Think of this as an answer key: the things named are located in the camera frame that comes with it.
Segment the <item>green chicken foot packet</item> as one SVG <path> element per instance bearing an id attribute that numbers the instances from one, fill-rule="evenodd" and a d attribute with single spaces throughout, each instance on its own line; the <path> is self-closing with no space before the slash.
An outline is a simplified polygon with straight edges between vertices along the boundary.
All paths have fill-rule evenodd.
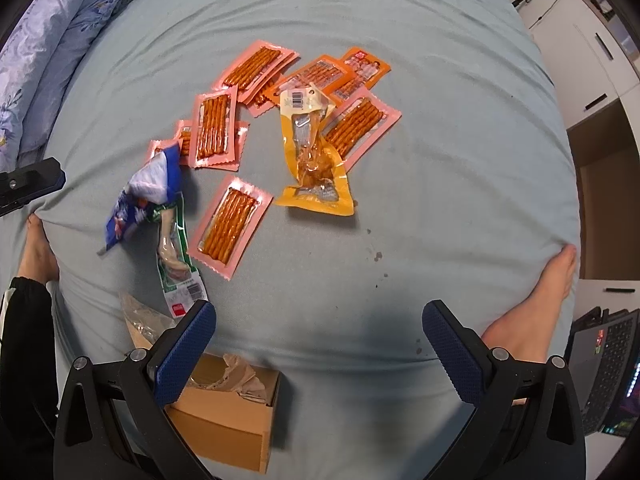
<path id="1" fill-rule="evenodd" d="M 156 250 L 160 287 L 170 315 L 182 318 L 194 302 L 208 299 L 201 273 L 189 255 L 183 194 L 178 193 L 171 204 L 157 207 L 152 219 L 160 227 Z"/>

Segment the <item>cardboard box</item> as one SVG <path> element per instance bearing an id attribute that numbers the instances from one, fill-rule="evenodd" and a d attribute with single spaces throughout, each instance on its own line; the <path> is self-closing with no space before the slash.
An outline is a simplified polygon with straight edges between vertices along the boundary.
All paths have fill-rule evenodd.
<path id="1" fill-rule="evenodd" d="M 226 368 L 222 356 L 204 353 L 165 411 L 197 456 L 265 474 L 281 373 L 248 364 L 254 376 L 242 386 L 213 389 Z"/>

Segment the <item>blue white snack bag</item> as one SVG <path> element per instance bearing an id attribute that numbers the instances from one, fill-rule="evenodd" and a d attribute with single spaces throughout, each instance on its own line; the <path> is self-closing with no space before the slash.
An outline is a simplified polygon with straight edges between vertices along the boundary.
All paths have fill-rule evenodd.
<path id="1" fill-rule="evenodd" d="M 102 254 L 122 242 L 154 209 L 172 204 L 181 192 L 181 148 L 171 142 L 161 148 L 120 191 L 105 227 Z"/>

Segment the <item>pink stick snack pack front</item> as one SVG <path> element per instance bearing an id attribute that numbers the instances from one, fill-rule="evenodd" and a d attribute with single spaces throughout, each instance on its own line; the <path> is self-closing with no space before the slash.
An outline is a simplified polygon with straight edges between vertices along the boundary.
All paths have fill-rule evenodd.
<path id="1" fill-rule="evenodd" d="M 190 257 L 230 281 L 271 202 L 256 185 L 224 177 L 190 238 Z"/>

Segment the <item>pink stick snack pack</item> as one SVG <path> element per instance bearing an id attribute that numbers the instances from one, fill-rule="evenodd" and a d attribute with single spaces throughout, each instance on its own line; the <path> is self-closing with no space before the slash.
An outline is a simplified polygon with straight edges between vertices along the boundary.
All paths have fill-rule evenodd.
<path id="1" fill-rule="evenodd" d="M 361 87 L 333 111 L 322 136 L 337 150 L 349 171 L 400 118 L 400 110 Z"/>
<path id="2" fill-rule="evenodd" d="M 238 101 L 250 104 L 275 73 L 298 58 L 295 50 L 256 40 L 221 73 L 210 88 L 219 90 L 236 87 Z"/>
<path id="3" fill-rule="evenodd" d="M 194 101 L 189 166 L 210 168 L 235 161 L 238 87 L 198 94 Z"/>
<path id="4" fill-rule="evenodd" d="M 230 281 L 271 202 L 256 185 L 224 177 L 190 238 L 190 257 Z"/>

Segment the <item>yellow chicken snack pouch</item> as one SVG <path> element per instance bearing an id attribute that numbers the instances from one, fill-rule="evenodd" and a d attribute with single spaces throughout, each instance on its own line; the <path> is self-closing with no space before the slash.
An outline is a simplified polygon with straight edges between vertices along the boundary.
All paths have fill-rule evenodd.
<path id="1" fill-rule="evenodd" d="M 340 217 L 355 213 L 344 162 L 322 136 L 334 108 L 313 84 L 280 94 L 284 159 L 295 183 L 282 191 L 277 205 Z"/>

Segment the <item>clear plastic wrap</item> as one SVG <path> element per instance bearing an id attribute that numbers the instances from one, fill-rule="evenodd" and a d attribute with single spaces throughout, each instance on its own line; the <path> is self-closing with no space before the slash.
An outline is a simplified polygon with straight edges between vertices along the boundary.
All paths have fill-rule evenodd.
<path id="1" fill-rule="evenodd" d="M 166 330 L 176 326 L 172 318 L 147 307 L 129 294 L 120 294 L 119 301 L 134 348 L 151 349 Z"/>

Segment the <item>right bare foot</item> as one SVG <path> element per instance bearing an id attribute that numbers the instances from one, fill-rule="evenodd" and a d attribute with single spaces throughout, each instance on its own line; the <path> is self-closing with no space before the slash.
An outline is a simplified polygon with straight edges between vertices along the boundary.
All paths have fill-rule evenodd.
<path id="1" fill-rule="evenodd" d="M 563 301 L 570 296 L 578 263 L 577 248 L 567 244 L 551 258 L 529 296 L 489 325 L 482 341 L 503 348 L 514 359 L 544 363 Z"/>

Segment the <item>bare foot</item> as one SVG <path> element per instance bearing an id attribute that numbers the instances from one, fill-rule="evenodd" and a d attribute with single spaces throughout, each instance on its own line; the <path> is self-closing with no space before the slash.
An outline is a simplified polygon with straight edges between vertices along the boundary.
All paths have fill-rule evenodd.
<path id="1" fill-rule="evenodd" d="M 26 242 L 16 275 L 43 285 L 57 282 L 60 278 L 58 260 L 52 252 L 42 222 L 35 214 L 27 218 Z"/>
<path id="2" fill-rule="evenodd" d="M 567 244 L 551 258 L 529 296 L 489 325 L 482 341 L 503 348 L 514 359 L 544 363 L 563 301 L 570 296 L 578 263 L 577 248 Z"/>

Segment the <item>pink pack under left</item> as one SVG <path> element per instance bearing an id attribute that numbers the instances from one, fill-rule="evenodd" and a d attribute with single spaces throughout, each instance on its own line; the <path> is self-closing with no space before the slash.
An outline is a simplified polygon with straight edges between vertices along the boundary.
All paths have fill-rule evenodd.
<path id="1" fill-rule="evenodd" d="M 244 151 L 246 136 L 250 124 L 248 122 L 238 122 L 235 131 L 235 156 L 233 162 L 224 162 L 223 164 L 198 164 L 198 168 L 213 168 L 226 171 L 238 171 L 240 161 Z M 145 160 L 148 162 L 162 148 L 170 148 L 171 145 L 178 145 L 180 151 L 180 165 L 189 167 L 189 152 L 191 139 L 191 121 L 190 119 L 180 119 L 176 123 L 175 134 L 168 140 L 151 140 L 146 151 Z"/>

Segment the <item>pink pack under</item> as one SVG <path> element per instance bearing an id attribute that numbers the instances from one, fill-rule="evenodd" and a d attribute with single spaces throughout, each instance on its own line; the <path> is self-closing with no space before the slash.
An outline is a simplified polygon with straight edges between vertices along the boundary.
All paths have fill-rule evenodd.
<path id="1" fill-rule="evenodd" d="M 280 68 L 280 70 L 273 72 L 270 78 L 265 80 L 257 89 L 254 96 L 242 102 L 248 109 L 250 116 L 257 118 L 274 107 L 273 102 L 267 96 L 267 91 L 283 76 L 284 72 L 285 68 Z"/>
<path id="2" fill-rule="evenodd" d="M 226 171 L 238 171 L 240 161 L 244 151 L 246 136 L 250 124 L 248 122 L 238 122 L 235 131 L 235 156 L 233 162 L 224 162 L 223 164 L 198 164 L 198 168 L 213 168 Z M 151 140 L 146 151 L 145 160 L 148 162 L 162 148 L 170 148 L 171 145 L 178 145 L 180 151 L 180 165 L 189 167 L 189 152 L 191 139 L 191 121 L 190 119 L 180 119 L 176 123 L 175 134 L 168 140 Z"/>

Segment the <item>pink pack under top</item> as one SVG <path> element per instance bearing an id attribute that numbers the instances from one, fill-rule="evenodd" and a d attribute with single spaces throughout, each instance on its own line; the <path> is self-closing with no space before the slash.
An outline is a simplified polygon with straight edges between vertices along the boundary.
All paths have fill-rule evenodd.
<path id="1" fill-rule="evenodd" d="M 248 109 L 250 116 L 257 118 L 274 107 L 273 102 L 267 96 L 267 91 L 283 76 L 284 72 L 285 68 L 280 68 L 280 70 L 273 72 L 270 78 L 265 80 L 257 89 L 254 96 L 242 102 Z"/>

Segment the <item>pink stick snack pack top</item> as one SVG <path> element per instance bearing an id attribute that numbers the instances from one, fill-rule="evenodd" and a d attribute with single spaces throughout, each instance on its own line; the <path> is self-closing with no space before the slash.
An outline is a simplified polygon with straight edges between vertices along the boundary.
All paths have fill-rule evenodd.
<path id="1" fill-rule="evenodd" d="M 221 73 L 210 88 L 219 90 L 236 87 L 238 101 L 250 104 L 275 73 L 298 58 L 295 50 L 256 40 Z"/>

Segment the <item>orange snack pack rear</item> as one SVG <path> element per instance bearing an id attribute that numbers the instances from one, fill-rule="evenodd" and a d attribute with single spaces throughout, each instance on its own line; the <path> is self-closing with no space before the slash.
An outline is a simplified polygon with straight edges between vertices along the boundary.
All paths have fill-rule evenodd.
<path id="1" fill-rule="evenodd" d="M 390 72 L 390 64 L 360 47 L 351 47 L 341 57 L 341 62 L 354 72 L 354 76 L 330 94 L 336 104 L 347 100 L 361 87 L 371 90 Z"/>

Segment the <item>orange snack pack front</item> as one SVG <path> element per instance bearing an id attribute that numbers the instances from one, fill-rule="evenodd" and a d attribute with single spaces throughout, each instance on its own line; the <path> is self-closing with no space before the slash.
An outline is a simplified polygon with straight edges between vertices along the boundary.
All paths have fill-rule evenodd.
<path id="1" fill-rule="evenodd" d="M 284 90 L 305 88 L 313 84 L 326 96 L 341 87 L 354 76 L 354 72 L 337 58 L 322 54 L 293 73 L 282 76 L 268 91 L 267 96 L 274 105 L 280 104 Z"/>

